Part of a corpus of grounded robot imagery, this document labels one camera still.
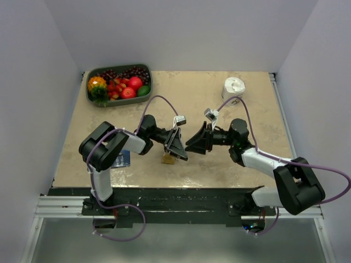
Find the large brass padlock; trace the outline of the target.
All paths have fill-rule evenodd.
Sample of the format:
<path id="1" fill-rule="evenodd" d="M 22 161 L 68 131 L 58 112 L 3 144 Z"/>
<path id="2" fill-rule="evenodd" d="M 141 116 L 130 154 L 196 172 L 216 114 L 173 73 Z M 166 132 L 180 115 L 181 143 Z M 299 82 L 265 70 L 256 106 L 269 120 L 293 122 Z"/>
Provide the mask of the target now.
<path id="1" fill-rule="evenodd" d="M 165 151 L 163 156 L 162 156 L 161 163 L 174 165 L 175 162 L 176 162 L 176 158 L 174 156 L 172 156 L 169 152 Z"/>

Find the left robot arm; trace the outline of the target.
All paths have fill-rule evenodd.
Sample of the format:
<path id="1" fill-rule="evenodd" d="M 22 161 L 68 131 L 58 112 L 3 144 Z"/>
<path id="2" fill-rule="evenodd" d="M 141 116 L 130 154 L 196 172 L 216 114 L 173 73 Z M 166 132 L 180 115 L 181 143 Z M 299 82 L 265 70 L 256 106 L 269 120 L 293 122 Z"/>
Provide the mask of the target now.
<path id="1" fill-rule="evenodd" d="M 185 116 L 175 116 L 172 129 L 167 130 L 157 126 L 154 116 L 145 115 L 134 133 L 117 129 L 109 122 L 102 122 L 85 138 L 78 152 L 90 172 L 91 193 L 96 199 L 95 210 L 101 215 L 108 215 L 114 208 L 114 202 L 110 199 L 113 194 L 110 169 L 121 151 L 145 155 L 154 142 L 158 142 L 170 156 L 187 161 L 188 155 L 182 143 L 180 129 L 185 123 Z"/>

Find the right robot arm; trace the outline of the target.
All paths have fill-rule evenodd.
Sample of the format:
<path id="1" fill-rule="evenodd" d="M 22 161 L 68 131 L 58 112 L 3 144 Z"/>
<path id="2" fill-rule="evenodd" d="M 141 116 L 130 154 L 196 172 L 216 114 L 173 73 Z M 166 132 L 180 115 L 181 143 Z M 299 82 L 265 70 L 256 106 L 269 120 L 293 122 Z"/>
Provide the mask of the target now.
<path id="1" fill-rule="evenodd" d="M 250 143 L 246 121 L 234 119 L 228 130 L 212 128 L 204 123 L 201 129 L 186 142 L 186 151 L 205 155 L 214 145 L 228 146 L 231 160 L 255 169 L 275 180 L 275 187 L 258 187 L 244 202 L 245 211 L 257 215 L 264 207 L 282 207 L 297 215 L 325 199 L 325 191 L 306 159 L 294 160 L 268 157 Z"/>

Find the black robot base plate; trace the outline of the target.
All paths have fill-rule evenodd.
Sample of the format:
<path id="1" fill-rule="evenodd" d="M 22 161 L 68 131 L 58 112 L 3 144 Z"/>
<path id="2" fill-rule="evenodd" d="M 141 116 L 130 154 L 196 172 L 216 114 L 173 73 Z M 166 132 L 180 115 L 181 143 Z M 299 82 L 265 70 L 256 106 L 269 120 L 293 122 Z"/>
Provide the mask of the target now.
<path id="1" fill-rule="evenodd" d="M 242 226 L 242 217 L 253 224 L 260 215 L 274 216 L 275 209 L 260 208 L 249 200 L 252 188 L 132 188 L 115 187 L 100 206 L 87 187 L 55 187 L 49 196 L 81 197 L 82 215 L 112 217 L 118 228 L 133 224 L 218 224 Z"/>

